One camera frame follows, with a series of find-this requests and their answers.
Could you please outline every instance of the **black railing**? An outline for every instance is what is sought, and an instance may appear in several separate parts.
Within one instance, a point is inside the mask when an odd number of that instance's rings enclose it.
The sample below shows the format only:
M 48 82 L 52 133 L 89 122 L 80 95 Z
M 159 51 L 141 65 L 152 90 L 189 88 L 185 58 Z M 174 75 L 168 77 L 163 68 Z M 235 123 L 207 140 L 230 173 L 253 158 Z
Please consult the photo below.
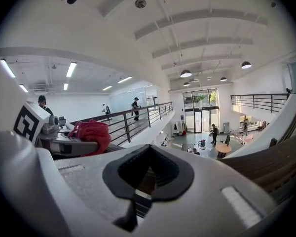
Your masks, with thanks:
M 238 106 L 252 107 L 253 109 L 263 109 L 270 112 L 279 112 L 289 94 L 249 94 L 231 95 L 231 104 Z
M 88 122 L 91 119 L 107 123 L 109 125 L 109 134 L 111 135 L 111 142 L 116 145 L 121 145 L 124 142 L 131 142 L 131 138 L 146 129 L 151 127 L 157 120 L 162 119 L 163 116 L 168 115 L 172 108 L 172 102 L 146 106 L 137 109 L 131 109 L 124 112 L 112 113 L 93 118 L 83 119 L 82 122 Z

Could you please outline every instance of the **man in black cap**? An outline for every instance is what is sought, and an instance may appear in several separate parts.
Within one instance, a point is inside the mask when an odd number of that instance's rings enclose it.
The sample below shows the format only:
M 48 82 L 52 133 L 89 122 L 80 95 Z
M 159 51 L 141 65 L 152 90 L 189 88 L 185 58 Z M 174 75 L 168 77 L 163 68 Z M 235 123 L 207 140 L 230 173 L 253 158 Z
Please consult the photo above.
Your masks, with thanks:
M 54 116 L 53 112 L 46 106 L 46 97 L 41 95 L 38 97 L 38 105 L 42 107 L 45 111 L 47 111 L 49 114 Z
M 135 97 L 135 101 L 132 103 L 132 109 L 137 109 L 139 108 L 138 105 L 137 105 L 137 101 L 138 101 L 138 98 Z M 139 115 L 139 112 L 138 111 L 134 111 L 135 113 L 135 118 L 134 118 L 134 121 L 138 121 L 138 115 Z

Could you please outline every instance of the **black cap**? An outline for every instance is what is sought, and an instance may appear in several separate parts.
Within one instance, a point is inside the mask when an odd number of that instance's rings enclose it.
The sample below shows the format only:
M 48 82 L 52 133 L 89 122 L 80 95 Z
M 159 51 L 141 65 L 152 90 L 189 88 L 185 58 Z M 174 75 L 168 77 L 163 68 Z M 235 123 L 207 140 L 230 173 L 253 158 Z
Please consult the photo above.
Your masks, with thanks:
M 41 96 L 38 97 L 38 101 L 39 101 L 40 103 L 42 103 L 42 102 L 46 101 L 46 97 L 43 96 L 43 95 L 41 95 Z

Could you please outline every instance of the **red cloth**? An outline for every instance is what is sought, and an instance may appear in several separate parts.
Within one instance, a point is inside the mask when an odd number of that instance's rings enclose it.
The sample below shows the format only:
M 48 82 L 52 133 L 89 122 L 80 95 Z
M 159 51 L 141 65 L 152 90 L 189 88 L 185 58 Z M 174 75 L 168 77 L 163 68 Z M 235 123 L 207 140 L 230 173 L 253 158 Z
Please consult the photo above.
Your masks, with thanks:
M 102 122 L 97 122 L 91 119 L 89 122 L 78 121 L 74 129 L 68 134 L 68 137 L 73 137 L 76 133 L 75 138 L 96 141 L 99 143 L 99 148 L 96 152 L 89 153 L 84 156 L 94 156 L 103 154 L 105 149 L 111 142 L 111 136 L 109 135 L 109 126 Z

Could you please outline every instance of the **round table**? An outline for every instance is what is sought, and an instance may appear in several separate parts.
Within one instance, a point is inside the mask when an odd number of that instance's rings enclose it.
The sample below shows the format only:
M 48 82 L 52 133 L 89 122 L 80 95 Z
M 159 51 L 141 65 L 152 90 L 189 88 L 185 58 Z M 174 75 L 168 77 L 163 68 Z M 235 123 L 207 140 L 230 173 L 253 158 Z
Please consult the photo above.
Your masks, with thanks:
M 224 158 L 227 153 L 231 152 L 231 146 L 227 146 L 227 144 L 216 144 L 215 149 L 218 151 L 217 158 Z

